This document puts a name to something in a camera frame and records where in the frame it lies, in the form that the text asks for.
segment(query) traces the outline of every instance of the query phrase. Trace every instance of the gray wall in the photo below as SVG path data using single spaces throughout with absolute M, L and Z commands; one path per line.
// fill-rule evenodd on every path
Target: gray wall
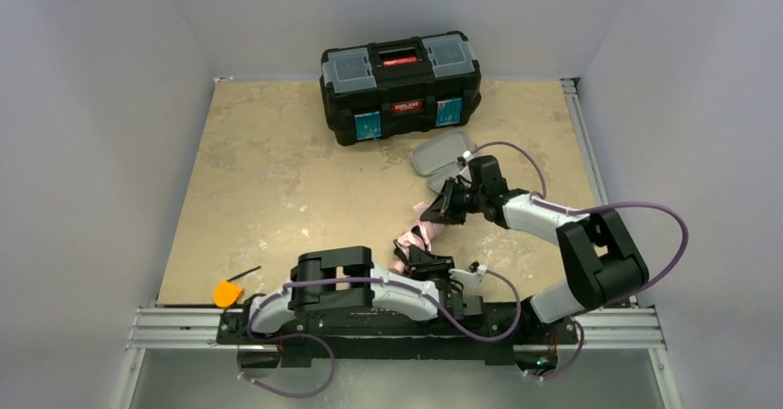
M 584 72 L 623 0 L 177 0 L 221 76 L 312 78 L 330 47 L 463 30 L 487 75 Z
M 689 223 L 658 306 L 688 407 L 780 407 L 783 0 L 628 0 L 579 86 L 610 199 Z M 659 268 L 671 222 L 635 214 Z
M 210 87 L 172 0 L 0 0 L 3 407 L 108 407 Z

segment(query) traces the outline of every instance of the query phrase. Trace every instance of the red logo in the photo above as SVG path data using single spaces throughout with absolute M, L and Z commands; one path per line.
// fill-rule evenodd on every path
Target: red logo
M 396 113 L 414 111 L 416 109 L 421 109 L 422 106 L 424 106 L 424 102 L 421 100 L 414 100 L 412 102 L 398 102 L 397 104 L 391 105 L 391 111 Z
M 408 63 L 415 63 L 416 62 L 416 56 L 404 56 L 402 58 L 394 58 L 393 60 L 386 60 L 383 62 L 383 66 L 397 66 L 397 65 L 406 65 Z

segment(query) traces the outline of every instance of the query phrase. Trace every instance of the wooden table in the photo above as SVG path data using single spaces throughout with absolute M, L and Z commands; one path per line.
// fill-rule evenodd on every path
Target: wooden table
M 478 144 L 508 140 L 530 151 L 547 179 L 548 199 L 594 204 L 563 92 L 557 81 L 484 81 L 483 101 L 464 131 Z M 163 285 L 161 305 L 211 304 L 220 280 L 261 265 L 236 283 L 245 296 L 287 280 L 300 254 L 367 246 L 391 266 L 392 239 L 435 193 L 410 161 L 416 146 L 442 133 L 412 133 L 350 147 L 326 127 L 319 85 L 219 82 L 190 178 Z M 535 170 L 514 150 L 489 148 L 509 187 L 540 189 Z M 522 296 L 563 278 L 557 248 L 521 232 L 468 217 L 433 243 L 433 252 L 474 260 L 506 275 Z M 512 299 L 488 279 L 488 301 Z

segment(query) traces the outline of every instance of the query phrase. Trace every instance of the toolbox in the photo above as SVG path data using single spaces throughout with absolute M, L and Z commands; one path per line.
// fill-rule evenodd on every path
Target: toolbox
M 481 72 L 460 31 L 330 49 L 321 56 L 326 124 L 343 146 L 464 126 L 481 101 Z

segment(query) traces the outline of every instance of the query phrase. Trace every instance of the pink object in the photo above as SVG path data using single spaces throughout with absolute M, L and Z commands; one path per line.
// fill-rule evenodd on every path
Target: pink object
M 428 206 L 429 205 L 427 203 L 418 203 L 414 206 L 414 211 L 416 211 L 416 214 L 420 216 L 424 211 L 427 210 Z M 421 237 L 414 233 L 415 227 L 418 227 Z M 443 228 L 445 227 L 445 224 L 422 222 L 421 220 L 417 219 L 413 226 L 409 227 L 405 232 L 398 236 L 396 240 L 394 240 L 394 244 L 403 251 L 406 257 L 410 257 L 411 255 L 411 246 L 416 246 L 429 252 L 432 250 L 431 241 L 436 236 L 440 235 L 440 233 L 443 232 Z M 405 262 L 401 259 L 397 259 L 391 266 L 390 271 L 403 274 L 405 272 Z

